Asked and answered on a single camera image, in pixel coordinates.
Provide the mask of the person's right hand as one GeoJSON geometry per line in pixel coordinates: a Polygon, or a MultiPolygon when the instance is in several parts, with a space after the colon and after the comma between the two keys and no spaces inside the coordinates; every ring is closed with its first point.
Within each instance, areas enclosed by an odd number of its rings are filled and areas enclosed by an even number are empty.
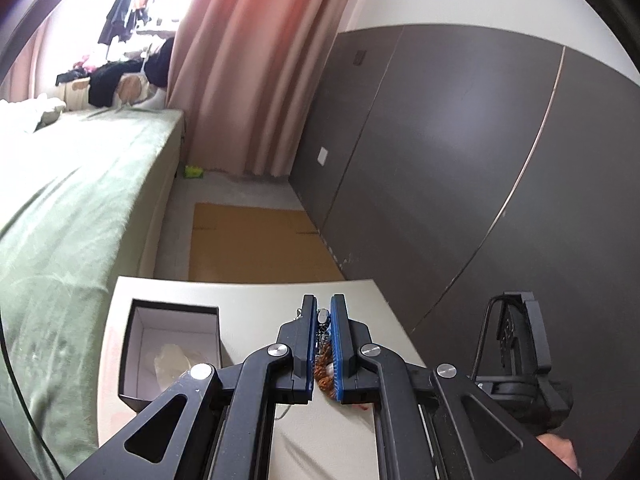
{"type": "Polygon", "coordinates": [[[578,465],[574,445],[570,439],[565,439],[556,434],[540,434],[537,440],[556,456],[565,466],[570,468],[578,477],[582,471],[578,465]]]}

